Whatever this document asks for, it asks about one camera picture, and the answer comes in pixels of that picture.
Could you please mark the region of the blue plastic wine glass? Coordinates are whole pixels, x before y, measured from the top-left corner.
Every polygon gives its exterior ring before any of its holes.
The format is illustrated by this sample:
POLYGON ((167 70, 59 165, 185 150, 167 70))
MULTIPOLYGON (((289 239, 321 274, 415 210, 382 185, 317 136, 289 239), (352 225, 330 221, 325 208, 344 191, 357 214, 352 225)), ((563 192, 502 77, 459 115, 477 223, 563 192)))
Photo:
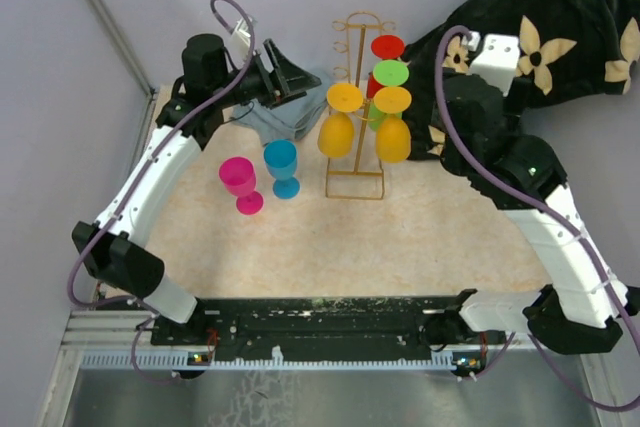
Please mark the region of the blue plastic wine glass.
POLYGON ((296 146, 289 140, 275 140, 266 145, 263 158, 267 171, 274 178, 274 195, 282 200, 297 196, 300 183, 295 177, 298 166, 296 146))

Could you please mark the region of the pink plastic wine glass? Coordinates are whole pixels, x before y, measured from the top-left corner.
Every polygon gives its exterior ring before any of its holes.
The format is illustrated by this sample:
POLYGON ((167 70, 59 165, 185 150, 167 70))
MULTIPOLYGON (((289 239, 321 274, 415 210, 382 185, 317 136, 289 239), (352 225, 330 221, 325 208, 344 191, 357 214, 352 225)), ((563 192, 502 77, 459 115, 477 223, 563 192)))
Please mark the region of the pink plastic wine glass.
POLYGON ((239 213, 251 216, 257 214, 264 205, 262 195, 256 190, 257 178, 253 163, 245 157, 231 157, 218 170, 225 189, 236 198, 239 213))

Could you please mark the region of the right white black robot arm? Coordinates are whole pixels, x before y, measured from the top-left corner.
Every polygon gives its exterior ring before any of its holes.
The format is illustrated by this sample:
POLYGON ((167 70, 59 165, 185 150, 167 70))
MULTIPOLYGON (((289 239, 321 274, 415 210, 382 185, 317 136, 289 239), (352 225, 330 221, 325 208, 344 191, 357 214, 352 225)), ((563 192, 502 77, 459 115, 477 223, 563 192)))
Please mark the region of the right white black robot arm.
POLYGON ((519 114, 480 76, 444 70, 434 80, 443 167, 516 225, 550 278, 528 294, 471 294, 447 317, 448 334, 466 343, 485 330, 526 333, 563 355, 609 352, 624 331, 637 340, 639 290, 604 261, 553 148, 523 133, 519 114))

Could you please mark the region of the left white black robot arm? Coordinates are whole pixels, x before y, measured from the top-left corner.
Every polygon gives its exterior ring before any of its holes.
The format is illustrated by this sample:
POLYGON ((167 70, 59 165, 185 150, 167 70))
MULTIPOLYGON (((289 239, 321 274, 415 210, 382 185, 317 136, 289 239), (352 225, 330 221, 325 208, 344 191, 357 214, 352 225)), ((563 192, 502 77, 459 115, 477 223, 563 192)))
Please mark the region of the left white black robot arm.
POLYGON ((208 320, 198 299, 172 281, 164 262, 147 251, 155 220, 182 173, 222 126, 225 109, 250 103, 278 108, 305 96, 321 80, 287 59, 270 39, 236 67, 220 36, 198 34, 188 39, 181 62, 183 74, 156 120, 146 152, 98 217, 73 228, 78 257, 72 271, 85 269, 132 296, 172 321, 174 334, 194 344, 206 336, 208 320))

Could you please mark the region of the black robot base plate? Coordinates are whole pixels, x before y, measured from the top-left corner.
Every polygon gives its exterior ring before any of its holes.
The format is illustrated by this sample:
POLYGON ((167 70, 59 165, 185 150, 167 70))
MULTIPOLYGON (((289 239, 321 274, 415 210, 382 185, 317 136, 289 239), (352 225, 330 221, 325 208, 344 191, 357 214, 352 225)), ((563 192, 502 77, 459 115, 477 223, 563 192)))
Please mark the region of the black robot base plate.
POLYGON ((186 324, 164 317, 154 346, 211 347, 218 361, 428 360, 447 347, 497 345, 502 331, 475 333, 459 310, 470 296, 204 299, 186 324))

